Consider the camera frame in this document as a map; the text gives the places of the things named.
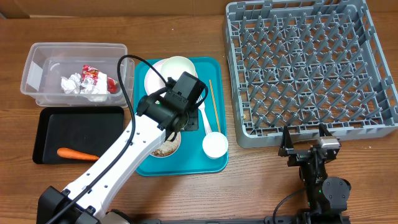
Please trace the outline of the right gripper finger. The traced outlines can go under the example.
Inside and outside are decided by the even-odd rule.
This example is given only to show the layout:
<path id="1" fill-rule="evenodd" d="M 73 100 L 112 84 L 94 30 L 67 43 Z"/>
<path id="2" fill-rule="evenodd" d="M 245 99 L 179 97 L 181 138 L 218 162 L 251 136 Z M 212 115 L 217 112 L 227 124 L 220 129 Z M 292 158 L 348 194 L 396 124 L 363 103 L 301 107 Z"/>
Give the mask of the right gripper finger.
<path id="1" fill-rule="evenodd" d="M 329 137 L 332 136 L 332 133 L 327 130 L 327 125 L 320 123 L 318 126 L 320 137 Z"/>
<path id="2" fill-rule="evenodd" d="M 288 156 L 290 152 L 293 150 L 294 150 L 294 145 L 290 137 L 289 129 L 287 126 L 284 126 L 282 132 L 282 141 L 279 147 L 278 155 Z"/>

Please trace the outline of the white plastic cup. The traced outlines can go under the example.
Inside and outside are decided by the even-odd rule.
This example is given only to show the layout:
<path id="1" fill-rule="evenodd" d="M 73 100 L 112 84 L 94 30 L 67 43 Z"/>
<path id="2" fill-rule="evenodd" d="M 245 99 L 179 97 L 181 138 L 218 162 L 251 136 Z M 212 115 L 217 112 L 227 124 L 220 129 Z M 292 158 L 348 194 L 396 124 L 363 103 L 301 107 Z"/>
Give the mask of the white plastic cup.
<path id="1" fill-rule="evenodd" d="M 228 146 L 227 137 L 219 132 L 207 134 L 202 142 L 203 151 L 210 159 L 224 156 L 228 151 Z"/>

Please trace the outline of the pink bowl with food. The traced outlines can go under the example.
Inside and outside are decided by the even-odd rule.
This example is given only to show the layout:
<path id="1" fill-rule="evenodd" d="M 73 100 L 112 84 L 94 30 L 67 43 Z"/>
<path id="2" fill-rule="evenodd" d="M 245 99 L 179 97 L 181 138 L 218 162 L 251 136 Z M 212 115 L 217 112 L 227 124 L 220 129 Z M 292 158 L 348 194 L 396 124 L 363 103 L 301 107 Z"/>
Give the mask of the pink bowl with food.
<path id="1" fill-rule="evenodd" d="M 180 147 L 181 142 L 181 133 L 172 133 L 158 149 L 151 153 L 151 155 L 154 157 L 170 156 Z"/>

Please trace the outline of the red ketchup packet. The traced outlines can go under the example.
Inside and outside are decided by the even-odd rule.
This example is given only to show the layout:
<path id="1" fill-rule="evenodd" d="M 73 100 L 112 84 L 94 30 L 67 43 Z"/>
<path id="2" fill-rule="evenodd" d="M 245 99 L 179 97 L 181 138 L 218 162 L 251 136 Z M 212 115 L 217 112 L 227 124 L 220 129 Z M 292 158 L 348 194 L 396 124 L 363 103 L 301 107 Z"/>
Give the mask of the red ketchup packet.
<path id="1" fill-rule="evenodd" d="M 116 93 L 118 82 L 107 76 L 107 74 L 99 71 L 97 68 L 94 68 L 89 65 L 84 65 L 82 74 L 81 74 L 81 86 L 83 88 L 95 87 L 98 86 L 99 81 L 105 81 L 107 91 L 109 93 Z"/>

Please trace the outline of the white napkin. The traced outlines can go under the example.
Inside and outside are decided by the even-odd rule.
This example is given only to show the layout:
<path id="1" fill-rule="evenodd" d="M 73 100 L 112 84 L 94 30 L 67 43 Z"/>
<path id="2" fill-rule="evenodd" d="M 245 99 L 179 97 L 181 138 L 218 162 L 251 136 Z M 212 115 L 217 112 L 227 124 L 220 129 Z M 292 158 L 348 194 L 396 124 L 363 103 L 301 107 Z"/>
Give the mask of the white napkin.
<path id="1" fill-rule="evenodd" d="M 61 77 L 61 87 L 66 94 L 80 94 L 92 102 L 104 102 L 108 98 L 107 80 L 108 76 L 102 72 L 99 72 L 97 77 L 86 78 L 75 73 L 69 78 Z"/>

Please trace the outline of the orange carrot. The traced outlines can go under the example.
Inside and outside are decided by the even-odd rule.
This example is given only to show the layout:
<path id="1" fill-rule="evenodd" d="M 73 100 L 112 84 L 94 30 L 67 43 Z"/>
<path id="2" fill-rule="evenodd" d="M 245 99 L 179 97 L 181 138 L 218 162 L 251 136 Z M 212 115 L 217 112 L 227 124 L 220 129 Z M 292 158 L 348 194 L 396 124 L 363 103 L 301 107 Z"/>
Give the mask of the orange carrot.
<path id="1" fill-rule="evenodd" d="M 83 161 L 97 161 L 99 159 L 96 155 L 87 154 L 66 147 L 59 148 L 57 150 L 57 155 L 65 159 L 77 159 Z"/>

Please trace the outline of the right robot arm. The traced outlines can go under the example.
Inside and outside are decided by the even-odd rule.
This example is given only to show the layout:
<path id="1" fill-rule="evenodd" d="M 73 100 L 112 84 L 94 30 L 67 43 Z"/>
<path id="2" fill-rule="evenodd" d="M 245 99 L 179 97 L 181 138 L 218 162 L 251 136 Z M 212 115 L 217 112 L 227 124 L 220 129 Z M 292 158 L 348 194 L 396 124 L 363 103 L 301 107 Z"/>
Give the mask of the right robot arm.
<path id="1" fill-rule="evenodd" d="M 308 208 L 286 218 L 289 223 L 349 223 L 349 217 L 342 213 L 347 210 L 351 184 L 339 177 L 328 176 L 325 164 L 336 159 L 341 149 L 338 138 L 327 130 L 325 124 L 318 126 L 320 137 L 307 151 L 294 149 L 287 126 L 283 128 L 282 142 L 278 151 L 280 157 L 287 157 L 289 167 L 298 166 L 304 188 L 278 203 L 272 214 L 272 222 L 277 223 L 277 211 L 288 199 L 305 192 Z"/>

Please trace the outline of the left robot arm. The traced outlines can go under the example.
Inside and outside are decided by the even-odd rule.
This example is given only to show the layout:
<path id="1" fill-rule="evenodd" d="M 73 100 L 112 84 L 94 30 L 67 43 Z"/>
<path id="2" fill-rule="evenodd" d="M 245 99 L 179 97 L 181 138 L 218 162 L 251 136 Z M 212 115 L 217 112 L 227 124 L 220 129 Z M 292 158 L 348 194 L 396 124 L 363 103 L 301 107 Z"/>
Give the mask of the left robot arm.
<path id="1" fill-rule="evenodd" d="M 49 187 L 40 196 L 37 223 L 130 223 L 109 206 L 142 161 L 188 120 L 195 100 L 182 96 L 144 96 L 124 132 L 79 178 L 62 191 Z"/>

